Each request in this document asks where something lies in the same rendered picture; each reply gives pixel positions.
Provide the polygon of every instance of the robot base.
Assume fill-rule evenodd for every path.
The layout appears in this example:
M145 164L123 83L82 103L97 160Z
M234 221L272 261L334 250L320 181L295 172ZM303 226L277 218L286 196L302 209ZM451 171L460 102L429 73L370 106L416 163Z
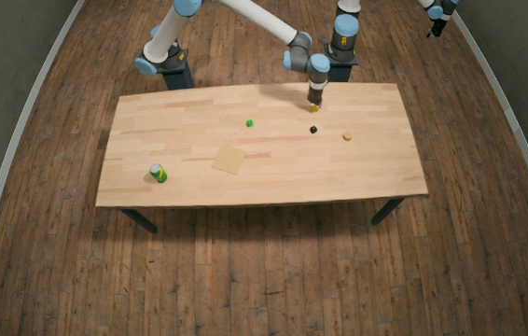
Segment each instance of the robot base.
M351 68L357 65L357 57L353 57L349 62L337 62L328 56L328 43L324 44L324 53L330 60L330 71L328 72L329 82L342 82L346 83L349 81L351 76Z
M175 69L159 69L159 74L162 74L169 91L196 87L191 77L191 71L189 71L188 50L182 49L181 51L186 55L186 59L179 66Z

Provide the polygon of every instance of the soda can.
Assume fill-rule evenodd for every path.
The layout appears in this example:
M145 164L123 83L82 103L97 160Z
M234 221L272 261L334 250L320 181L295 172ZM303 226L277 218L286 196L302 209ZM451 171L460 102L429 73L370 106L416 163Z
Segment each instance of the soda can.
M150 166L150 173L157 181L159 181L159 183L167 180L167 174L164 172L164 169L162 169L160 163L152 163Z

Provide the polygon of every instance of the wooden tabletop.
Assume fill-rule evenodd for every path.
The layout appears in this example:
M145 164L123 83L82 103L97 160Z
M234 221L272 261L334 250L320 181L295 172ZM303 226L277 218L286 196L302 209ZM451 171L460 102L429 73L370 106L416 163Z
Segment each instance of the wooden tabletop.
M427 194L395 84L329 83L310 112L307 83L120 97L96 206L317 203ZM253 127L246 127L251 119ZM310 128L315 126L316 133ZM350 141L343 139L351 132ZM245 152L237 175L212 167ZM159 162L168 175L149 173Z

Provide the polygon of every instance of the tan square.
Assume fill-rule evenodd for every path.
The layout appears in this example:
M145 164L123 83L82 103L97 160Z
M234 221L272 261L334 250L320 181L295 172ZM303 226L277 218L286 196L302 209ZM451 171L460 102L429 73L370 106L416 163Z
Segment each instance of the tan square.
M216 169L237 175L244 156L244 151L224 145L218 150L218 154L216 154L215 162L212 166Z

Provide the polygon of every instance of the white baseboard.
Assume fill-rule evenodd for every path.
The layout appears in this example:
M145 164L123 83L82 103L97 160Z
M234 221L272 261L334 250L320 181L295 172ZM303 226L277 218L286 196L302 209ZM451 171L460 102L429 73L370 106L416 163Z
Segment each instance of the white baseboard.
M42 84L44 83L45 78L47 77L47 73L49 72L50 65L54 61L55 57L57 56L57 52L59 51L59 48L61 47L61 44L63 43L65 36L67 35L67 32L69 32L69 29L71 28L71 25L74 22L74 19L77 16L77 13L79 13L79 10L81 9L82 5L84 5L85 0L78 0L77 4L74 6L74 9L71 11L71 14L69 14L69 18L67 18L67 21L65 22L65 25L61 29L61 32L57 36L57 39L55 40L55 43L52 45L52 48L50 49L49 56L47 56L47 59L44 61L44 64L42 65L42 69L40 70L40 73L38 74L38 77L36 78L36 81L34 83L34 86L32 87L32 90L30 91L30 95L28 96L28 99L25 102L25 105L23 106L23 110L21 111L20 118L18 120L17 125L15 126L15 131L13 132L13 135L11 136L11 141L9 142L9 146L7 147L7 153L5 154L5 157L3 158L3 163L1 164L1 170L0 170L0 200L1 195L3 194L3 189L5 188L5 182L7 181L7 174L9 172L9 168L11 167L11 163L13 162L13 158L15 157L15 150L18 148L18 144L21 140L21 135L23 134L23 128L25 127L26 122L28 121L28 118L30 117L30 113L32 112L32 107L34 106L34 102L36 101L36 97L38 96L38 93L40 92L40 88L42 87Z
M488 78L488 81L490 82L490 85L492 86L494 93L496 93L496 97L498 98L500 105L503 107L503 110L505 111L505 116L507 117L508 123L510 124L510 128L513 131L513 134L515 134L515 138L517 139L517 143L519 144L521 153L523 154L523 158L525 159L525 163L527 163L527 168L528 168L527 140L525 139L525 135L523 135L523 131L521 130L521 127L519 126L519 123L517 122L517 118L515 118L513 109L508 103L508 99L505 96L505 92L500 87L500 84L498 83L498 80L496 79L496 76L494 75L492 68L488 64L488 61L486 61L484 54L479 49L479 46L476 43L476 40L473 38L471 33L469 33L467 26L465 26L465 23L463 22L463 20L461 20L459 13L455 11L454 14L452 15L452 19L457 23L457 26L459 26L459 29L461 30L461 33L463 33L463 36L467 40L469 47L471 47L471 49L473 50L473 53L476 55L479 65L481 65L481 68L484 70L484 73L486 74L486 77Z

